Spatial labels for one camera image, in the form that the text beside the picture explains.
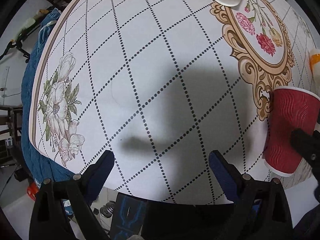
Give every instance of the white flower print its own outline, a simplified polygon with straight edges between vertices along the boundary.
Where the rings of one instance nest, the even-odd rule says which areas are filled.
[[[70,51],[66,52],[60,59],[58,82],[62,82],[68,78],[75,64],[76,59],[73,57],[73,54]]]
[[[79,84],[72,88],[70,72],[76,64],[73,54],[68,51],[60,59],[59,66],[53,76],[44,83],[44,93],[39,100],[38,111],[43,114],[45,123],[45,140],[52,147],[52,152],[60,153],[62,165],[76,157],[84,143],[84,136],[76,134],[78,121],[72,121],[72,115],[77,115],[77,100]]]
[[[66,131],[67,102],[64,98],[64,84],[55,83],[52,85],[48,106],[47,120],[52,134],[57,134],[58,138],[64,136]]]
[[[84,143],[84,136],[76,134],[78,124],[77,120],[73,120],[69,125],[69,129],[65,132],[65,137],[58,143],[63,166],[66,166],[67,161],[71,161],[72,158],[76,157]]]

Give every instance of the blue blanket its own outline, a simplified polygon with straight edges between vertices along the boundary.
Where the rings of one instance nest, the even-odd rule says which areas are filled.
[[[45,43],[54,27],[54,21],[58,20],[59,17],[60,12],[57,9],[54,9],[41,23],[38,41],[32,50],[30,61],[27,65],[21,85],[21,101],[23,104],[21,147],[26,164],[38,186],[45,178],[51,178],[54,181],[62,181],[69,180],[74,174],[55,163],[53,160],[41,155],[31,144],[28,130],[32,87],[36,69]]]

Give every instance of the ornate gold frame print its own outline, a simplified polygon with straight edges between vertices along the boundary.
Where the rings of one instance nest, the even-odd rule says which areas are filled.
[[[295,65],[288,32],[267,0],[242,0],[235,8],[217,2],[210,13],[223,23],[222,35],[232,47],[231,56],[245,82],[252,84],[259,119],[272,110],[272,91],[287,86]]]

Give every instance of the white tablecloth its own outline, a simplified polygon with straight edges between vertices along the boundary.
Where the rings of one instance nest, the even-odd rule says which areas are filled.
[[[285,0],[73,0],[37,69],[30,140],[75,173],[112,150],[105,186],[126,194],[227,203],[209,153],[270,180],[269,93],[311,89],[314,47]]]

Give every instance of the red carnation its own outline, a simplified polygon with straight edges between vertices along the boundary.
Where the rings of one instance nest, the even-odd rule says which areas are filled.
[[[266,53],[270,54],[273,57],[276,52],[276,48],[272,40],[262,33],[260,33],[260,35],[257,35],[257,40],[261,46],[261,49],[263,49]]]

